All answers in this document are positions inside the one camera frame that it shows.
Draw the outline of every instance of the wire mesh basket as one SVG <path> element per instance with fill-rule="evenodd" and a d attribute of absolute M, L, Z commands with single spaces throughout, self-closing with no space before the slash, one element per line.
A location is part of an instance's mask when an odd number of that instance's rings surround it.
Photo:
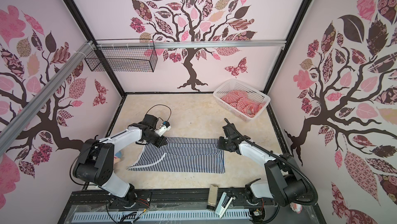
<path fill-rule="evenodd" d="M 100 58 L 106 59 L 115 72 L 154 72 L 157 54 L 153 39 L 138 40 L 140 43 L 98 45 L 87 55 L 85 62 L 93 72 L 105 71 Z"/>

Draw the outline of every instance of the white plastic basket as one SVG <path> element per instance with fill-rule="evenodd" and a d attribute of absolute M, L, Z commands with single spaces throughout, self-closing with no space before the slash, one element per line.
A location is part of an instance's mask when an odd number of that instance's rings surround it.
<path fill-rule="evenodd" d="M 255 102 L 260 102 L 260 103 L 266 102 L 266 104 L 256 113 L 256 115 L 254 117 L 249 117 L 246 114 L 238 111 L 237 109 L 235 109 L 234 107 L 232 107 L 227 102 L 225 102 L 221 99 L 223 96 L 225 96 L 232 90 L 246 91 L 248 93 L 249 99 L 251 99 Z M 218 87 L 214 91 L 214 97 L 216 98 L 216 101 L 219 103 L 220 106 L 222 106 L 223 108 L 232 112 L 237 117 L 243 119 L 245 122 L 249 122 L 250 120 L 253 120 L 256 117 L 258 117 L 262 113 L 262 111 L 266 109 L 266 106 L 270 102 L 270 97 L 268 95 L 254 89 L 254 88 L 250 87 L 249 85 L 246 85 L 245 83 L 238 81 L 237 79 L 234 79 L 234 78 L 226 81 L 220 87 Z"/>

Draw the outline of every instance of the floor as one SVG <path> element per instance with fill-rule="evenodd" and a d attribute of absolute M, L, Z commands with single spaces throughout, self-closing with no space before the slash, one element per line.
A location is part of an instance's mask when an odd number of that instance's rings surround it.
<path fill-rule="evenodd" d="M 237 130 L 267 150 L 281 153 L 269 115 L 263 111 L 251 122 L 244 122 L 217 104 L 212 94 L 147 94 L 128 95 L 117 118 L 112 134 L 120 132 L 134 122 L 142 121 L 153 105 L 164 104 L 171 108 L 169 137 L 218 138 L 224 136 L 222 127 L 226 117 Z M 166 120 L 169 109 L 154 107 L 149 114 Z M 265 169 L 251 159 L 237 153 L 225 152 L 225 173 L 192 172 L 135 172 L 126 170 L 138 158 L 142 146 L 135 143 L 122 149 L 122 159 L 115 164 L 116 174 L 136 189 L 244 187 L 256 178 L 265 177 Z"/>

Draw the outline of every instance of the electrical wire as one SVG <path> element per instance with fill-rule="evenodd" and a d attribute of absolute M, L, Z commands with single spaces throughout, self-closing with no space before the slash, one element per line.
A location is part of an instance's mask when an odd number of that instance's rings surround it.
<path fill-rule="evenodd" d="M 299 200 L 295 200 L 292 201 L 293 203 L 297 203 L 300 205 L 310 205 L 313 206 L 317 203 L 318 200 L 318 194 L 317 194 L 317 190 L 314 187 L 313 183 L 310 181 L 310 179 L 303 173 L 300 171 L 300 169 L 298 169 L 296 166 L 294 166 L 293 164 L 291 164 L 290 162 L 288 162 L 287 160 L 285 160 L 284 158 L 266 150 L 265 148 L 249 141 L 246 137 L 244 137 L 240 132 L 237 131 L 237 129 L 235 127 L 233 127 L 231 125 L 231 123 L 225 118 L 225 121 L 227 124 L 230 125 L 230 127 L 233 129 L 234 132 L 236 132 L 239 136 L 241 136 L 248 144 L 250 144 L 251 146 L 254 146 L 260 150 L 262 150 L 263 152 L 266 152 L 267 154 L 269 154 L 270 156 L 272 156 L 273 158 L 276 158 L 277 160 L 279 160 L 280 162 L 284 163 L 285 165 L 289 166 L 292 170 L 294 170 L 295 172 L 297 172 L 308 184 L 310 190 L 313 193 L 313 199 L 311 201 L 299 201 Z"/>

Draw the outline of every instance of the pink butterfly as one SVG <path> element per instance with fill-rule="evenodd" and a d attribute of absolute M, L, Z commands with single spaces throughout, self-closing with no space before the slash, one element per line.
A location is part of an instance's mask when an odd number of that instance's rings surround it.
<path fill-rule="evenodd" d="M 235 76 L 237 78 L 237 75 L 240 74 L 240 72 L 245 73 L 247 71 L 246 67 L 246 60 L 247 57 L 243 58 L 237 67 L 225 67 L 225 70 L 228 72 L 231 72 L 231 75 Z"/>
<path fill-rule="evenodd" d="M 96 106 L 98 104 L 106 103 L 106 98 L 104 97 L 104 95 L 106 94 L 106 91 L 108 91 L 108 90 L 105 88 L 105 86 L 101 86 L 97 80 L 95 80 L 95 87 L 97 88 L 98 95 L 95 97 L 92 105 Z"/>

